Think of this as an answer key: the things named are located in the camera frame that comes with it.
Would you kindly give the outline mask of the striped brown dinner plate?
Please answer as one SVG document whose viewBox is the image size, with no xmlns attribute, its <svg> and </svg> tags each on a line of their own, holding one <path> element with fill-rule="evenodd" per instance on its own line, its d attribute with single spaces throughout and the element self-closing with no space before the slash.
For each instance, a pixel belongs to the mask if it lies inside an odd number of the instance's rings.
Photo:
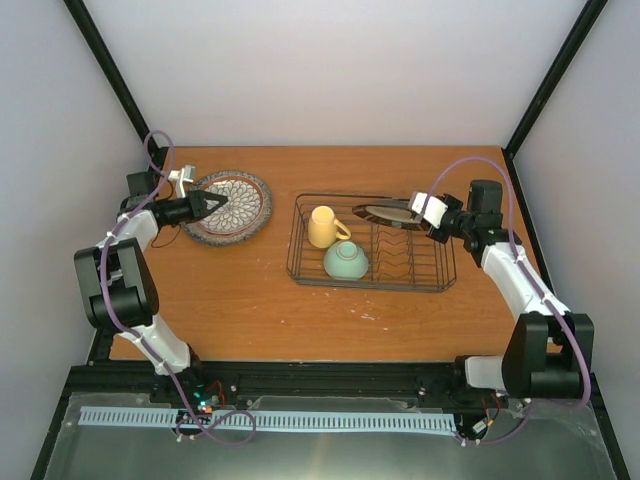
<svg viewBox="0 0 640 480">
<path fill-rule="evenodd" d="M 408 231 L 428 231 L 429 224 L 409 209 L 406 201 L 383 199 L 352 207 L 352 213 L 360 219 L 385 227 Z"/>
</svg>

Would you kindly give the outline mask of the black wire dish rack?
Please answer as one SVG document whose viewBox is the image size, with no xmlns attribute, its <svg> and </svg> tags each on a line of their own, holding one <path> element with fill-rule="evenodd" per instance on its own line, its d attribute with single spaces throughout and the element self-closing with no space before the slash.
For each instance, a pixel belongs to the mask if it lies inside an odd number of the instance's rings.
<svg viewBox="0 0 640 480">
<path fill-rule="evenodd" d="M 438 243 L 419 231 L 372 223 L 353 213 L 360 205 L 381 204 L 382 195 L 305 192 L 296 197 L 287 257 L 287 272 L 299 285 L 441 293 L 456 282 L 451 242 Z M 360 280 L 337 280 L 323 268 L 324 253 L 308 240 L 314 208 L 327 206 L 352 232 L 369 267 Z"/>
</svg>

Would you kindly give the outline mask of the light green ceramic bowl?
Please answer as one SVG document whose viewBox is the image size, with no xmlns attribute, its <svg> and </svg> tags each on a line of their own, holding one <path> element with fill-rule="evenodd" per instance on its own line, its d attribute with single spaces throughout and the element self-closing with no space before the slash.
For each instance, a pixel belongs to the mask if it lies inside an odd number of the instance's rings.
<svg viewBox="0 0 640 480">
<path fill-rule="evenodd" d="M 369 270 L 369 261 L 364 250 L 350 240 L 334 243 L 323 259 L 325 272 L 340 281 L 357 281 Z"/>
</svg>

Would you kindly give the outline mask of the yellow ceramic mug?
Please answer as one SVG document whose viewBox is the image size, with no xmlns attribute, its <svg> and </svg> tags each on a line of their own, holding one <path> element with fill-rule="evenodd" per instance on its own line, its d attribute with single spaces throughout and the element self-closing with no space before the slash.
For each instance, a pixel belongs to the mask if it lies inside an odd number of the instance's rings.
<svg viewBox="0 0 640 480">
<path fill-rule="evenodd" d="M 350 240 L 351 231 L 336 217 L 328 206 L 317 206 L 311 212 L 308 229 L 309 242 L 316 248 L 326 249 L 340 240 Z"/>
</svg>

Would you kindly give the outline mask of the white floral patterned plate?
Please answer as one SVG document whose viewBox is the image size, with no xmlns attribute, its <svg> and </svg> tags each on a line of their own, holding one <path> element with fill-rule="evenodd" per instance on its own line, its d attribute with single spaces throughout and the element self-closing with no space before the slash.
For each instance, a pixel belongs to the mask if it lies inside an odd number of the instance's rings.
<svg viewBox="0 0 640 480">
<path fill-rule="evenodd" d="M 215 208 L 215 211 L 199 222 L 205 232 L 214 235 L 236 234 L 258 220 L 264 195 L 253 180 L 240 175 L 226 175 L 212 179 L 198 189 L 227 198 L 227 202 L 219 208 L 216 201 L 207 202 L 207 207 Z"/>
</svg>

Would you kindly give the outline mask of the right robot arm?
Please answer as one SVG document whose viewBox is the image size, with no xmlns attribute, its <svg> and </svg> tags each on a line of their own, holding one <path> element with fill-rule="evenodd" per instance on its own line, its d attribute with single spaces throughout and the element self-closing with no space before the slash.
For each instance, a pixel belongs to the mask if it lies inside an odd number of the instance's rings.
<svg viewBox="0 0 640 480">
<path fill-rule="evenodd" d="M 466 383 L 512 397 L 576 399 L 585 404 L 591 396 L 594 325 L 587 315 L 571 312 L 555 297 L 513 231 L 503 227 L 502 196 L 501 183 L 474 180 L 467 202 L 424 193 L 410 201 L 429 238 L 462 240 L 515 320 L 503 355 L 464 358 Z"/>
</svg>

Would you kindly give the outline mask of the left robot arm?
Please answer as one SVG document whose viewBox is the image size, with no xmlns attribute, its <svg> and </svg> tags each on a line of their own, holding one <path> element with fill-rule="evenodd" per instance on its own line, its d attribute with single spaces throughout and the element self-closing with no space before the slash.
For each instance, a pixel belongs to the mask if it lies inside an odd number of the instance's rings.
<svg viewBox="0 0 640 480">
<path fill-rule="evenodd" d="M 132 344 L 159 376 L 173 376 L 172 388 L 186 402 L 201 400 L 208 378 L 200 360 L 159 313 L 159 294 L 144 257 L 165 226 L 195 223 L 227 203 L 224 195 L 194 190 L 195 168 L 140 172 L 128 177 L 130 196 L 116 224 L 96 245 L 77 251 L 74 266 L 89 323 Z"/>
</svg>

